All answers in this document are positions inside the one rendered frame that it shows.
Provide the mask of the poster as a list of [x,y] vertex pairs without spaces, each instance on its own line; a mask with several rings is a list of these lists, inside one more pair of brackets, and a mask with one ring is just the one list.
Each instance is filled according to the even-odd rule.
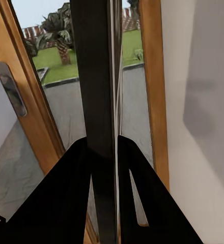
[[69,0],[100,244],[119,244],[122,0]]

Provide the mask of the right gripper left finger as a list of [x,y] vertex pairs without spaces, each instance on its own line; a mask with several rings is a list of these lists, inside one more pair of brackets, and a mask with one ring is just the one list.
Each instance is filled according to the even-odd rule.
[[75,141],[0,231],[0,244],[83,244],[91,179],[87,137]]

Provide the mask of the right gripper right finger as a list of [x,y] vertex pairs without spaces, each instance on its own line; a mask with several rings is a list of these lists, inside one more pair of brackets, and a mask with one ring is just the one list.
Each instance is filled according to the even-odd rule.
[[[129,169],[149,227],[137,223]],[[121,244],[203,244],[137,144],[118,136]]]

